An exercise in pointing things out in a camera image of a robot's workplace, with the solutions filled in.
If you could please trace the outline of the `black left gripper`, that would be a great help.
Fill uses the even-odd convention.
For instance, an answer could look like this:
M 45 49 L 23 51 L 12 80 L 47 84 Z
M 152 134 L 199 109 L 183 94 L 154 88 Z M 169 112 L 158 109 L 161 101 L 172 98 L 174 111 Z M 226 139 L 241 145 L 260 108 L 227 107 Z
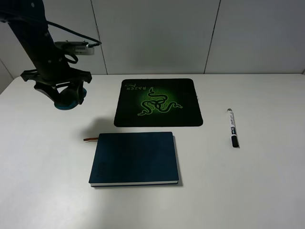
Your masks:
M 24 81 L 35 81 L 34 89 L 50 98 L 55 104 L 60 101 L 60 94 L 52 86 L 61 83 L 73 83 L 71 95 L 77 104 L 84 100 L 83 82 L 90 83 L 92 75 L 90 72 L 70 67 L 65 63 L 43 63 L 36 66 L 35 70 L 26 70 L 21 74 Z

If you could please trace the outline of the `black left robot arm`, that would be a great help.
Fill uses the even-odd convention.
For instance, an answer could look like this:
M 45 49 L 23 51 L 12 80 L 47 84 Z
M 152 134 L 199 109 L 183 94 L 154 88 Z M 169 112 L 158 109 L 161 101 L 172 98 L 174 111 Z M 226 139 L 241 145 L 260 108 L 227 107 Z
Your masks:
M 7 23 L 35 69 L 21 74 L 24 81 L 35 81 L 35 90 L 50 98 L 56 108 L 69 110 L 82 104 L 90 83 L 90 72 L 70 67 L 77 62 L 75 54 L 57 47 L 49 33 L 41 0 L 2 0 L 0 20 Z

